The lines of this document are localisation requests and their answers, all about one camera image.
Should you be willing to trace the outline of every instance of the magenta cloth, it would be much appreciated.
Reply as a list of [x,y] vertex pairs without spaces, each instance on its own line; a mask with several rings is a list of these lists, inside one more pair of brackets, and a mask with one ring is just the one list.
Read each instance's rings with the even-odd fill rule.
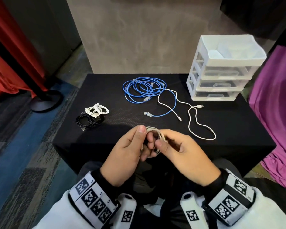
[[286,47],[275,48],[255,81],[249,104],[277,145],[261,164],[286,187]]

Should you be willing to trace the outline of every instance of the red curtain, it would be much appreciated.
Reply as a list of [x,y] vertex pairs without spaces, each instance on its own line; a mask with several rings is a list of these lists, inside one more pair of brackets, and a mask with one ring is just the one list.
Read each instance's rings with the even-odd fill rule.
[[[46,91],[47,89],[43,86],[46,71],[42,66],[39,55],[2,0],[0,0],[0,41],[40,88]],[[0,57],[0,93],[15,94],[19,92],[19,89],[29,90],[32,97],[35,96],[32,90]]]

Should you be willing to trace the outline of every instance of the black tablecloth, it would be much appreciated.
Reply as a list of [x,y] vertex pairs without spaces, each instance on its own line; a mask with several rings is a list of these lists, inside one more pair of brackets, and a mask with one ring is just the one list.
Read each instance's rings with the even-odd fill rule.
[[[182,118],[179,121],[174,113],[163,117],[148,117],[143,113],[161,115],[168,111],[157,103],[157,98],[143,104],[132,104],[124,97],[122,84],[137,77],[156,77],[167,83],[167,88],[175,90],[178,99],[192,105],[203,104],[198,109],[198,122],[211,127],[217,135],[212,141],[194,137],[187,128],[188,105],[177,103],[175,111]],[[89,74],[64,122],[53,140],[53,145],[65,162],[78,173],[85,162],[93,159],[105,161],[109,152],[130,128],[142,124],[156,128],[169,128],[193,137],[210,159],[226,158],[230,160],[242,175],[248,173],[274,148],[275,143],[259,122],[248,103],[239,94],[235,101],[197,102],[192,101],[187,89],[187,74]],[[164,91],[160,101],[174,106],[174,96]],[[75,119],[84,109],[96,103],[107,107],[103,124],[82,131]],[[191,130],[204,138],[213,138],[213,134],[195,122],[195,110],[191,110]],[[155,161],[165,159],[163,154]]]

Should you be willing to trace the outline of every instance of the stand base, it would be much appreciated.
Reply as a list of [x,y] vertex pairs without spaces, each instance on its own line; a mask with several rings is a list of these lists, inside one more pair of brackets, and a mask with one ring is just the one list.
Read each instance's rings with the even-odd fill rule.
[[49,100],[41,100],[35,96],[29,103],[29,107],[33,112],[48,112],[55,109],[62,103],[63,95],[59,91],[49,90],[45,94]]

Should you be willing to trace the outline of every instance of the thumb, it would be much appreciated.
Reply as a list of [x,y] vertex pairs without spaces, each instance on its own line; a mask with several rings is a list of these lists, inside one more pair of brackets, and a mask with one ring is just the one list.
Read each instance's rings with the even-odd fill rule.
[[133,151],[140,152],[142,149],[142,145],[145,140],[145,137],[146,137],[146,127],[144,125],[140,125],[137,128],[132,138],[132,141],[128,147]]
[[155,146],[157,149],[160,150],[161,153],[163,153],[168,159],[170,159],[171,162],[173,162],[174,157],[178,152],[172,146],[170,146],[169,143],[163,140],[156,140]]

